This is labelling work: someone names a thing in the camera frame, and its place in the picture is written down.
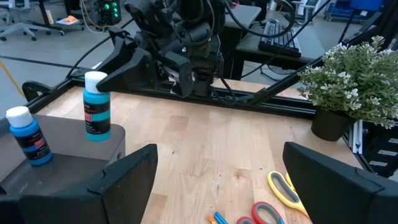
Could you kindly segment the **black aluminium table frame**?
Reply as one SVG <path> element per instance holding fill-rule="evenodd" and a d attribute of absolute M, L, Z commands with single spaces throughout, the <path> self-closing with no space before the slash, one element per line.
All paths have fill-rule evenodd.
<path fill-rule="evenodd" d="M 136 40 L 134 42 L 136 46 L 132 49 L 132 54 L 137 49 L 143 49 L 139 47 Z M 157 52 L 149 53 L 152 55 L 155 66 L 155 88 L 135 88 L 130 90 L 123 85 L 116 90 L 117 92 L 294 118 L 310 120 L 315 118 L 317 109 L 309 101 L 280 95 L 284 90 L 299 82 L 298 72 L 304 71 L 307 65 L 275 82 L 270 87 L 263 88 L 257 92 L 213 87 L 212 95 L 180 96 L 171 94 L 170 89 L 173 83 L 169 80 L 170 78 L 162 74 L 161 64 L 157 60 Z M 358 121 L 344 133 L 343 139 L 350 149 L 364 151 L 363 153 L 355 152 L 355 156 L 366 170 L 386 178 L 392 177 L 394 174 L 398 175 L 398 120 L 395 121 L 395 126 L 390 131 L 383 131 L 371 123 Z"/>

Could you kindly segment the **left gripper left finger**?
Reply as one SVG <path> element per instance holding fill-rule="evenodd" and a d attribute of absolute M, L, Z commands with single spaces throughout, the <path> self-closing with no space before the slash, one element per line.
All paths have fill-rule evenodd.
<path fill-rule="evenodd" d="M 141 224 L 157 164 L 157 145 L 148 144 L 103 169 L 88 187 L 99 199 L 88 224 Z"/>

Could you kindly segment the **red handled scissors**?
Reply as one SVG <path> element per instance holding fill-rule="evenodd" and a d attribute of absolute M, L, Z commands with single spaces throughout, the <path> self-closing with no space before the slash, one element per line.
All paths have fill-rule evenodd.
<path fill-rule="evenodd" d="M 267 213 L 269 213 L 272 219 L 275 221 L 275 224 L 285 224 L 279 212 L 267 202 L 254 203 L 251 208 L 251 216 L 240 217 L 236 224 L 272 224 L 260 216 L 260 210 L 265 210 Z"/>

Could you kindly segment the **teal paint bottle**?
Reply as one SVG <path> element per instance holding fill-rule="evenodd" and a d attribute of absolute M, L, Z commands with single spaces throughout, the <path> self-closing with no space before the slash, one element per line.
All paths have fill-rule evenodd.
<path fill-rule="evenodd" d="M 92 141 L 104 141 L 111 135 L 111 95 L 110 92 L 100 92 L 96 87 L 107 76 L 106 73 L 97 71 L 85 73 L 85 130 L 86 137 Z"/>

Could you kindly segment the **orange item with white plate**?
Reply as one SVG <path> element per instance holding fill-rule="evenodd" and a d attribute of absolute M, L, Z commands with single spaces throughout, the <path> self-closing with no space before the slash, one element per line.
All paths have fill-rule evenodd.
<path fill-rule="evenodd" d="M 71 25 L 80 24 L 80 20 L 74 16 L 67 16 L 63 19 L 59 19 L 56 23 L 64 26 L 71 26 Z"/>

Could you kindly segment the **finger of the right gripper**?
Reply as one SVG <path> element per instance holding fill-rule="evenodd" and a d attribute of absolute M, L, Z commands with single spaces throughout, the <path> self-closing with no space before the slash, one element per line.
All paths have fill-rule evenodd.
<path fill-rule="evenodd" d="M 110 55 L 104 59 L 96 68 L 100 72 L 114 72 L 132 57 L 132 49 L 136 46 L 130 33 L 118 27 L 112 27 L 109 30 L 110 38 L 114 49 Z"/>
<path fill-rule="evenodd" d="M 155 88 L 155 66 L 148 51 L 137 49 L 130 61 L 111 72 L 96 87 L 100 92 L 107 92 L 116 91 L 123 85 L 130 90 Z"/>

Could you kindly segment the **blue storage crates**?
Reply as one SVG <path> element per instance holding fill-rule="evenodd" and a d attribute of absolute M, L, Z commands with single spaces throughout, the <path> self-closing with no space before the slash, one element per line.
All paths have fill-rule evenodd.
<path fill-rule="evenodd" d="M 379 10 L 384 0 L 335 0 L 329 3 L 324 20 L 333 19 L 365 21 Z"/>

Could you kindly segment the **dark grey desk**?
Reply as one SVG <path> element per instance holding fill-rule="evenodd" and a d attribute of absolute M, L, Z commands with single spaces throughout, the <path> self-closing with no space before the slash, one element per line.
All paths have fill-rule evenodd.
<path fill-rule="evenodd" d="M 325 53 L 312 26 L 304 28 L 297 36 L 297 40 L 301 49 L 300 58 L 278 55 L 274 60 L 269 62 L 269 65 L 296 70 Z M 264 63 L 273 56 L 272 53 L 263 52 L 258 49 L 259 41 L 260 37 L 247 33 L 243 41 L 238 44 L 234 52 L 234 73 L 243 72 L 244 61 Z"/>

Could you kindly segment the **black backlit keyboard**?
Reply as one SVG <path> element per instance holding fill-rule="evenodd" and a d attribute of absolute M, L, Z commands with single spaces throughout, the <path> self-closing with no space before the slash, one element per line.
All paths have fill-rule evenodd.
<path fill-rule="evenodd" d="M 281 29 L 285 29 L 285 26 L 282 26 L 275 22 L 266 22 L 264 25 L 263 33 L 271 35 L 279 33 Z M 296 37 L 294 39 L 292 38 L 295 34 L 295 30 L 290 29 L 286 34 L 279 37 L 261 37 L 258 44 L 258 49 L 263 52 L 277 53 L 279 49 L 283 48 L 286 43 L 289 43 L 284 49 L 279 52 L 279 54 L 300 58 L 302 54 L 299 42 Z"/>

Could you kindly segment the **grey translucent plastic bin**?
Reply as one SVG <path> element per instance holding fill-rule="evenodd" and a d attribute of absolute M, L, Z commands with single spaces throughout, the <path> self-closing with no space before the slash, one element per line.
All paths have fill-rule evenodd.
<path fill-rule="evenodd" d="M 53 153 L 52 160 L 32 167 L 14 136 L 9 122 L 0 120 L 0 195 L 49 195 L 104 169 L 126 155 L 125 130 L 112 124 L 105 141 L 87 139 L 85 122 L 79 119 L 35 116 Z"/>

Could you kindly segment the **white office chair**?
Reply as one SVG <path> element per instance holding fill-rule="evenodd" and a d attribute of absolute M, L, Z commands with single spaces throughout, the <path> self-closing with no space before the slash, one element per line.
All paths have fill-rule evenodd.
<path fill-rule="evenodd" d="M 28 16 L 33 6 L 38 5 L 43 24 L 34 22 L 27 18 L 25 21 L 22 15 Z M 35 32 L 42 30 L 46 35 L 50 35 L 52 30 L 59 31 L 61 36 L 65 35 L 61 27 L 50 24 L 49 17 L 45 10 L 44 0 L 0 0 L 0 9 L 7 11 L 5 18 L 7 25 L 0 26 L 0 40 L 6 41 L 6 36 L 21 31 L 24 35 L 30 35 L 32 41 L 36 41 Z"/>

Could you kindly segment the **yellow handled scissors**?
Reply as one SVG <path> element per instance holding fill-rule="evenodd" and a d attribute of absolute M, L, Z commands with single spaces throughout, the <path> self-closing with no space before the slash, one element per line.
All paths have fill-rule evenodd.
<path fill-rule="evenodd" d="M 267 182 L 275 196 L 284 205 L 302 212 L 309 218 L 288 173 L 282 175 L 280 172 L 272 171 L 267 175 Z"/>

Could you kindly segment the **black computer with green lights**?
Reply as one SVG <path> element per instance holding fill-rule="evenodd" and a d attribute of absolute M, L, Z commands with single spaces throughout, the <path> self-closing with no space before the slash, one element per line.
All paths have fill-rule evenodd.
<path fill-rule="evenodd" d="M 99 26 L 113 26 L 121 22 L 120 0 L 90 0 L 90 18 Z"/>

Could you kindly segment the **artificial white flowering plant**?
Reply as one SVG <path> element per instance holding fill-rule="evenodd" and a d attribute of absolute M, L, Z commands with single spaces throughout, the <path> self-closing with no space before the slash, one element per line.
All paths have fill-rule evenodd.
<path fill-rule="evenodd" d="M 339 43 L 322 56 L 321 66 L 298 73 L 305 97 L 335 111 L 391 129 L 398 120 L 398 51 L 383 49 L 383 36 L 346 46 Z"/>

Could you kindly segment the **light grey desk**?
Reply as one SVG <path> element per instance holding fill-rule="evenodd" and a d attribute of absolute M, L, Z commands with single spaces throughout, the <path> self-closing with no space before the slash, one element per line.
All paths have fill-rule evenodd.
<path fill-rule="evenodd" d="M 238 4 L 236 7 L 233 7 L 231 11 L 237 18 L 237 20 L 242 23 L 242 25 L 249 27 L 261 12 L 261 8 L 257 6 L 246 6 Z M 232 17 L 228 13 L 226 13 L 226 22 L 224 26 L 240 29 L 240 26 L 238 26 L 235 21 L 233 21 Z"/>

